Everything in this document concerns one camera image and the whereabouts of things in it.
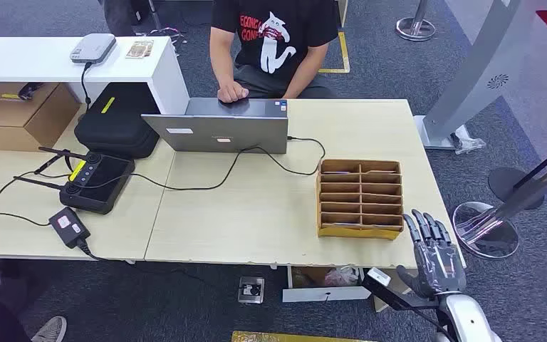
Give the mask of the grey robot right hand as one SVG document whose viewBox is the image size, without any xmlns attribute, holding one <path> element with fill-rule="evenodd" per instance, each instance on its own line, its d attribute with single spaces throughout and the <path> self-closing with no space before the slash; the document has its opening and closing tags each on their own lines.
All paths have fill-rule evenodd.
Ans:
<svg viewBox="0 0 547 342">
<path fill-rule="evenodd" d="M 416 295 L 425 299 L 465 290 L 464 267 L 447 228 L 429 213 L 416 209 L 402 217 L 412 239 L 417 275 L 411 275 L 403 265 L 399 265 L 396 267 L 399 278 Z"/>
</svg>

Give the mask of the person's right hand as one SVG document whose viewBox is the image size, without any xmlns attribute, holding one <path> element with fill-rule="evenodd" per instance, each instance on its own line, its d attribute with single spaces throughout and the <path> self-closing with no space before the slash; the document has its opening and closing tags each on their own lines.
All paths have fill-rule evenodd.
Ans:
<svg viewBox="0 0 547 342">
<path fill-rule="evenodd" d="M 221 83 L 217 91 L 217 98 L 223 103 L 233 103 L 247 98 L 248 95 L 249 90 L 235 81 Z"/>
</svg>

